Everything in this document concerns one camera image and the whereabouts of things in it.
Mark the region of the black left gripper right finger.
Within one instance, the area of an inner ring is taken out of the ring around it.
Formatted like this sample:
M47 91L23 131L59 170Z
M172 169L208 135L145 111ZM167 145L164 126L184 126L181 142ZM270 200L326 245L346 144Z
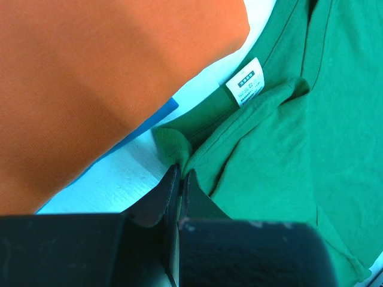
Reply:
M191 170L183 180L178 222L219 222L230 220L231 218L202 190L196 171L194 169Z

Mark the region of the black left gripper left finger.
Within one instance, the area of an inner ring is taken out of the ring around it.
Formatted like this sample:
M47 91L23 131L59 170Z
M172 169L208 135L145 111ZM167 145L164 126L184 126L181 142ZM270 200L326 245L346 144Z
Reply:
M172 165L160 182L123 214L121 286L176 286L180 168Z

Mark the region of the green t-shirt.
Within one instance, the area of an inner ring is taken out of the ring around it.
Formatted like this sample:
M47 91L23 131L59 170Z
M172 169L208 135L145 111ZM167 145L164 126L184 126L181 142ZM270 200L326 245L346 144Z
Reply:
M277 1L252 60L259 94L223 84L156 145L231 218L313 226L354 286L382 253L382 2Z

